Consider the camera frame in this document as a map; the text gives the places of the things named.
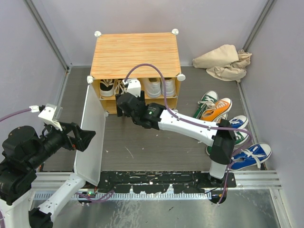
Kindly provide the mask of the black white sneaker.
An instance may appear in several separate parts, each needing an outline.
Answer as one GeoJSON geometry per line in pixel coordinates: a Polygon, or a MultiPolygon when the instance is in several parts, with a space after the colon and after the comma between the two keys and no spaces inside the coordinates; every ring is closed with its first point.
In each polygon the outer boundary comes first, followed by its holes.
{"type": "Polygon", "coordinates": [[[122,79],[117,79],[115,82],[114,95],[121,95],[126,93],[127,87],[124,85],[122,79]]]}
{"type": "Polygon", "coordinates": [[[114,80],[113,79],[103,79],[100,80],[99,84],[100,96],[110,97],[114,95],[114,80]]]}

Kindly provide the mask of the white cabinet door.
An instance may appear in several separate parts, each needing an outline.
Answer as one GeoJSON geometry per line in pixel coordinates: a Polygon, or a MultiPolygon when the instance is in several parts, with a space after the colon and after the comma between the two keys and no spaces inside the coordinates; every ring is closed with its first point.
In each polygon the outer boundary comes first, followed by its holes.
{"type": "Polygon", "coordinates": [[[97,186],[100,181],[106,116],[103,106],[92,85],[87,86],[81,129],[95,131],[88,148],[77,151],[74,162],[75,174],[97,186]]]}

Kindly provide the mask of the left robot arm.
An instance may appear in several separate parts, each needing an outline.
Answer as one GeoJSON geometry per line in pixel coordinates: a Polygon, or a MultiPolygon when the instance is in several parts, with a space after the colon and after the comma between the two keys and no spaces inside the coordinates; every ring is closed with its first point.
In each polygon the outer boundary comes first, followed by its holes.
{"type": "Polygon", "coordinates": [[[31,209],[32,182],[37,168],[60,148],[84,152],[95,131],[82,130],[76,123],[64,123],[63,130],[46,125],[38,136],[31,126],[12,130],[3,142],[0,163],[0,226],[2,228],[51,228],[59,212],[81,188],[90,188],[95,176],[71,173],[66,182],[43,204],[31,209]]]}

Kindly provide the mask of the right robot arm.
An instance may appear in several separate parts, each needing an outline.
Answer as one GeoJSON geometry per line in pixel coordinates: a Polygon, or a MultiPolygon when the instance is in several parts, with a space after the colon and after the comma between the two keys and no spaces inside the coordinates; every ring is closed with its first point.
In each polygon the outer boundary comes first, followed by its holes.
{"type": "Polygon", "coordinates": [[[210,146],[209,183],[219,187],[225,182],[236,141],[229,121],[205,122],[174,112],[161,104],[146,104],[143,96],[136,97],[130,93],[116,95],[115,98],[117,115],[130,117],[135,125],[179,133],[210,146]]]}

